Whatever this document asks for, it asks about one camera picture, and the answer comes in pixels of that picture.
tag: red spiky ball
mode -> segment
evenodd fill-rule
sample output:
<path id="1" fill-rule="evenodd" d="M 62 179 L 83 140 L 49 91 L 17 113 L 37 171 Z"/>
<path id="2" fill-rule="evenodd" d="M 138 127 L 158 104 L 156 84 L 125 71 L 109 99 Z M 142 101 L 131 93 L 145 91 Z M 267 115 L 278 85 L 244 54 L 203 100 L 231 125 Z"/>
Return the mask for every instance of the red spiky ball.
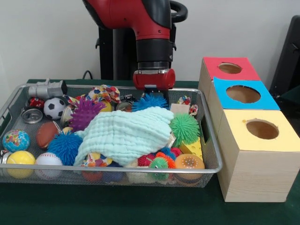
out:
<path id="1" fill-rule="evenodd" d="M 148 154 L 146 156 L 142 156 L 138 158 L 138 166 L 149 166 L 150 163 L 155 159 L 155 155 L 153 154 Z"/>

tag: soccer ball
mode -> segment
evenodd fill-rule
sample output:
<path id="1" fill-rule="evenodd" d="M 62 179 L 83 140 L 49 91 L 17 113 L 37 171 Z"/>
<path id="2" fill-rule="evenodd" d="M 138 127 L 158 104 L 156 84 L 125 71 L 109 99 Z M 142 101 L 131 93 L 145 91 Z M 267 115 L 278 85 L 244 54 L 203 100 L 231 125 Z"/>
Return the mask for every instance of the soccer ball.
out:
<path id="1" fill-rule="evenodd" d="M 58 97 L 45 101 L 44 113 L 51 120 L 58 120 L 62 116 L 62 112 L 66 108 L 66 104 Z"/>

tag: yellow ball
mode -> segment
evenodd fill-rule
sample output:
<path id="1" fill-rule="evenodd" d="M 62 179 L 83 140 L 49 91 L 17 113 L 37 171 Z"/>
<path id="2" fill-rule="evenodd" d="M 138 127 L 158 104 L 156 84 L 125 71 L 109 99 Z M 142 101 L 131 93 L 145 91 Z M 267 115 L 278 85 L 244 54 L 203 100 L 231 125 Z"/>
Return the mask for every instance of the yellow ball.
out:
<path id="1" fill-rule="evenodd" d="M 101 102 L 103 102 L 106 105 L 106 107 L 104 109 L 102 109 L 100 111 L 100 113 L 101 112 L 111 112 L 113 110 L 112 105 L 108 101 L 102 100 Z"/>
<path id="2" fill-rule="evenodd" d="M 73 128 L 71 127 L 65 127 L 63 128 L 62 132 L 64 132 L 64 134 L 66 134 L 68 131 L 71 132 L 73 130 Z"/>
<path id="3" fill-rule="evenodd" d="M 7 164 L 25 164 L 25 165 L 34 165 L 36 159 L 34 156 L 27 151 L 16 151 L 11 154 L 7 159 Z M 32 169 L 7 169 L 7 172 L 10 176 L 17 179 L 24 179 L 29 177 L 32 173 Z"/>

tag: blue box lid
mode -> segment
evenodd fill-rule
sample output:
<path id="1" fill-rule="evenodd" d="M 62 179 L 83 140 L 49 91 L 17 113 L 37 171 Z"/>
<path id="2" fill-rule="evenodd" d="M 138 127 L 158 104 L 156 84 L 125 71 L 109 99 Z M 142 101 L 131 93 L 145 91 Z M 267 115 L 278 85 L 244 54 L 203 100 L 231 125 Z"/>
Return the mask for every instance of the blue box lid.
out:
<path id="1" fill-rule="evenodd" d="M 261 81 L 214 78 L 216 93 L 224 109 L 280 110 Z"/>

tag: white wall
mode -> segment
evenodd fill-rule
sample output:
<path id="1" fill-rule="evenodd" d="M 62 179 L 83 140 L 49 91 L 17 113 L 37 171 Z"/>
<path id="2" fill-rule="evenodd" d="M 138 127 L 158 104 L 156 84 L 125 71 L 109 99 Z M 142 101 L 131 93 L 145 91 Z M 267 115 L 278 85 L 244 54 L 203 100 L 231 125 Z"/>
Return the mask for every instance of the white wall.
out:
<path id="1" fill-rule="evenodd" d="M 189 16 L 177 25 L 177 80 L 197 81 L 203 56 L 246 56 L 270 85 L 299 0 L 178 1 Z M 97 38 L 98 28 L 81 0 L 2 2 L 1 96 L 29 78 L 77 79 L 86 69 L 99 78 Z"/>
<path id="2" fill-rule="evenodd" d="M 177 79 L 197 80 L 203 56 L 248 57 L 270 86 L 300 0 L 177 0 L 189 9 L 177 25 Z"/>

